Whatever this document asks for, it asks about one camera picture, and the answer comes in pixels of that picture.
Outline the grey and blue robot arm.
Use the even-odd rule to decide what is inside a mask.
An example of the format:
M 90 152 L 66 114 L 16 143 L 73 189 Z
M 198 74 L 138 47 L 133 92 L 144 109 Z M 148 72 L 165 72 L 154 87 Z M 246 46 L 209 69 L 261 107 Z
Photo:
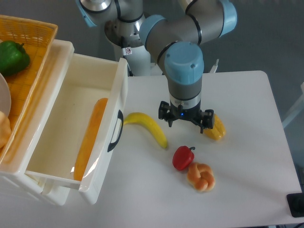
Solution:
M 168 81 L 170 102 L 161 102 L 158 117 L 169 125 L 190 121 L 201 130 L 212 129 L 213 110 L 202 111 L 204 71 L 200 45 L 231 32 L 238 20 L 228 0 L 182 0 L 184 16 L 168 21 L 161 15 L 146 17 L 141 0 L 78 0 L 90 27 L 107 22 L 108 39 L 121 48 L 144 47 Z

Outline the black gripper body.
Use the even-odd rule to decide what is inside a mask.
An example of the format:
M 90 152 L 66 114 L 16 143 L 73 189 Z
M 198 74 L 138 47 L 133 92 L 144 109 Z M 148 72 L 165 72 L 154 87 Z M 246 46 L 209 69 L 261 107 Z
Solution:
M 172 103 L 161 101 L 158 118 L 167 122 L 168 119 L 184 120 L 192 123 L 193 120 L 204 120 L 205 129 L 212 129 L 214 126 L 214 110 L 207 109 L 202 111 L 200 109 L 200 102 L 190 109 L 185 109 L 181 104 L 175 107 Z

